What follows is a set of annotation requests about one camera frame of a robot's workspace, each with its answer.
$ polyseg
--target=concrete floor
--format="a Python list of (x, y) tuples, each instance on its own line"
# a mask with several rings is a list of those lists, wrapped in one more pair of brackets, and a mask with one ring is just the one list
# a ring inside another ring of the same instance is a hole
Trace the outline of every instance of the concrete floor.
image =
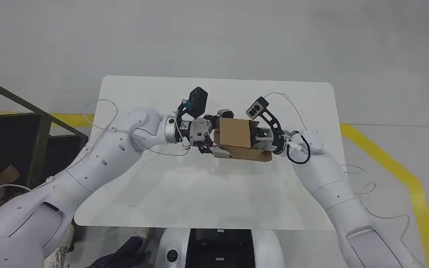
[[(81, 113), (109, 74), (329, 82), (340, 122), (358, 124), (428, 197), (428, 23), (425, 0), (4, 0), (0, 85), (50, 113)], [(21, 108), (0, 99), (0, 111)], [(406, 187), (343, 143), (347, 163), (365, 168), (350, 176), (354, 190), (377, 182), (368, 208), (411, 213)], [(381, 224), (398, 236), (405, 225)], [(89, 229), (71, 267), (114, 251), (133, 231)], [(288, 267), (345, 266), (332, 233), (279, 237)], [(414, 218), (404, 240), (423, 262)]]

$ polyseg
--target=black cable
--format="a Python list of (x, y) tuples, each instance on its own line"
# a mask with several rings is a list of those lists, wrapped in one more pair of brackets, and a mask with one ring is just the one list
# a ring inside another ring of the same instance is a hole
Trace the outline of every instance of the black cable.
[(305, 144), (307, 145), (307, 151), (308, 151), (308, 157), (307, 157), (307, 159), (305, 159), (305, 161), (303, 161), (303, 162), (298, 162), (298, 161), (295, 161), (295, 160), (293, 160), (291, 157), (290, 157), (290, 155), (289, 155), (289, 148), (290, 148), (290, 145), (289, 144), (287, 144), (286, 145), (286, 155), (288, 156), (288, 159), (292, 162), (292, 163), (296, 163), (296, 164), (298, 164), (298, 165), (304, 165), (305, 163), (307, 163), (309, 160), (310, 160), (310, 155), (311, 155), (311, 153), (310, 153), (310, 144), (308, 144), (308, 142), (307, 142), (307, 140), (304, 138), (304, 136), (302, 136), (301, 135), (301, 139), (305, 142)]

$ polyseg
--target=black panel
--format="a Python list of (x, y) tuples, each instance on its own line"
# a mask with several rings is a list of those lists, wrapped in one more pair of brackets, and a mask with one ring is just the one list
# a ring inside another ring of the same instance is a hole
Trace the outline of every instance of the black panel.
[(40, 121), (36, 114), (0, 116), (0, 172), (12, 163), (20, 174), (14, 184), (27, 182)]
[(251, 230), (191, 229), (186, 268), (255, 268)]

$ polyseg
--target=yellow floor line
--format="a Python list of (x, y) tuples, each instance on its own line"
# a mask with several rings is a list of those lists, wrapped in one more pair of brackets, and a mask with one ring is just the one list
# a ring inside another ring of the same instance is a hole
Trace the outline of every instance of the yellow floor line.
[[(17, 114), (18, 112), (0, 112), (0, 115), (10, 115)], [(91, 124), (85, 120), (83, 115), (74, 114), (74, 113), (52, 113), (53, 117), (60, 119), (65, 122), (67, 125), (72, 127), (91, 127)], [(86, 117), (92, 122), (94, 121), (94, 115), (86, 115)]]
[(352, 125), (341, 124), (341, 134), (371, 156), (378, 164), (389, 170), (410, 191), (411, 203), (416, 217), (417, 227), (422, 239), (426, 264), (429, 264), (429, 208), (420, 180), (403, 165), (388, 155), (377, 144), (368, 139)]

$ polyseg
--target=white table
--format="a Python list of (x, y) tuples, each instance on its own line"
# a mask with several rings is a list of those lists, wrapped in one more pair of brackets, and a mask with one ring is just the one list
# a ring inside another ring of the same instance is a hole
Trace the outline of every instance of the white table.
[[(286, 93), (307, 127), (318, 129), (325, 148), (345, 163), (334, 91), (327, 83), (107, 76), (99, 98), (114, 101), (119, 118), (135, 107), (171, 114), (197, 86), (208, 92), (206, 113), (229, 108), (242, 119), (257, 97)], [(283, 129), (302, 128), (286, 100), (278, 95), (267, 100)], [(106, 125), (113, 114), (109, 103), (98, 103), (95, 123)], [(93, 128), (91, 136), (96, 133), (98, 129)], [(180, 146), (154, 150), (178, 153)], [(267, 163), (215, 159), (197, 149), (184, 157), (146, 151), (129, 171), (85, 201), (75, 220), (87, 226), (332, 230), (287, 158), (274, 157)]]

